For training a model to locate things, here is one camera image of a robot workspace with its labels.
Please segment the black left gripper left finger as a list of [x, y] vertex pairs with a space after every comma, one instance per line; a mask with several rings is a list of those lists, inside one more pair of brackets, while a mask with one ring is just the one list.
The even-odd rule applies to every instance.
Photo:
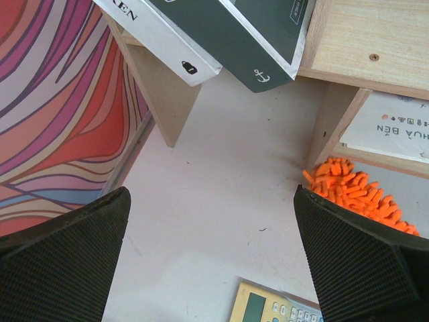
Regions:
[[1, 320], [100, 321], [130, 208], [122, 186], [1, 237]]

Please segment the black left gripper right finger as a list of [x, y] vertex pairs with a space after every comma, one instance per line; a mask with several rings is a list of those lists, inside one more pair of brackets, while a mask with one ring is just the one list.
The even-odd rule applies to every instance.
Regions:
[[299, 185], [294, 212], [325, 321], [427, 321], [428, 239]]

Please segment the orange microfiber duster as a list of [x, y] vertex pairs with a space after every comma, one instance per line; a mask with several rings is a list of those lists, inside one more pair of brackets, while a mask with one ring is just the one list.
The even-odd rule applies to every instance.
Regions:
[[344, 158], [328, 158], [304, 170], [308, 188], [334, 204], [404, 233], [419, 236], [415, 225], [402, 219], [402, 210], [391, 195], [371, 182], [369, 174], [354, 170]]

